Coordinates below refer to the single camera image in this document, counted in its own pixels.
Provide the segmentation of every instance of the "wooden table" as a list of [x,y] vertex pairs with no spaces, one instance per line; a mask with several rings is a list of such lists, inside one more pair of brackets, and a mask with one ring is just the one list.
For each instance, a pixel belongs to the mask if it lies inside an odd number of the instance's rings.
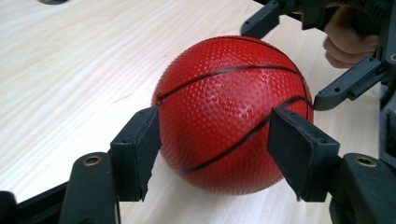
[[[0,189],[22,202],[68,180],[73,162],[109,143],[189,46],[238,35],[261,5],[250,0],[0,1]],[[325,34],[282,18],[265,41],[287,53],[313,96],[344,70],[324,59]],[[316,112],[340,155],[377,156],[378,88]],[[246,196],[184,182],[158,156],[143,203],[122,203],[123,223],[330,223],[326,203],[297,202],[283,180]]]

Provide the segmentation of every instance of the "textured ball surface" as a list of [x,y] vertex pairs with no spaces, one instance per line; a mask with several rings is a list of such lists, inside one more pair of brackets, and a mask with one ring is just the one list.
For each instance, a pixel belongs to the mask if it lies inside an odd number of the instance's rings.
[[266,150],[272,107],[313,120],[309,89],[294,63],[242,36],[207,39],[184,51],[165,70],[152,103],[169,166],[221,194],[256,192],[282,178]]

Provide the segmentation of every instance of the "black object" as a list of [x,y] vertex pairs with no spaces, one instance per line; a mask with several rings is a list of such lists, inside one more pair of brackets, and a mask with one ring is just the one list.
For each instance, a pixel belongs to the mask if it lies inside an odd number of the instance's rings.
[[395,168],[356,153],[341,159],[338,148],[339,143],[298,114],[273,109],[268,152],[298,199],[324,202],[330,192],[334,224],[396,223]]
[[[375,55],[361,60],[315,97],[316,110],[329,110],[346,98],[355,100],[378,82],[390,83],[396,77],[396,4],[394,0],[258,0],[265,7],[250,17],[241,35],[263,38],[279,24],[278,17],[290,15],[302,21],[303,29],[323,29],[334,8],[327,4],[342,2],[357,9],[353,25],[361,34],[379,35]],[[300,11],[303,16],[290,13]]]
[[68,182],[19,204],[0,191],[0,223],[120,223],[119,202],[144,200],[160,147],[158,108],[141,110],[108,153],[76,160]]

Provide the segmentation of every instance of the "hand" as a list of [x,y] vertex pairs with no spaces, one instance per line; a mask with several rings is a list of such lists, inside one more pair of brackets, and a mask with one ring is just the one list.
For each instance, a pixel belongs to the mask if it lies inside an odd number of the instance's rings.
[[328,35],[323,42],[325,56],[336,68],[349,68],[365,56],[373,55],[378,45],[377,35],[359,35],[352,27],[354,9],[340,7],[326,25]]

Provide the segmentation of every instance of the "red basketball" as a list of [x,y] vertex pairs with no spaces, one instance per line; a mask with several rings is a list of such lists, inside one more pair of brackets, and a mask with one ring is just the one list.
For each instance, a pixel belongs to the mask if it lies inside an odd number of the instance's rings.
[[313,120],[309,89],[294,63],[242,36],[207,39],[184,51],[164,72],[152,103],[169,166],[221,194],[256,192],[282,178],[266,150],[272,107]]

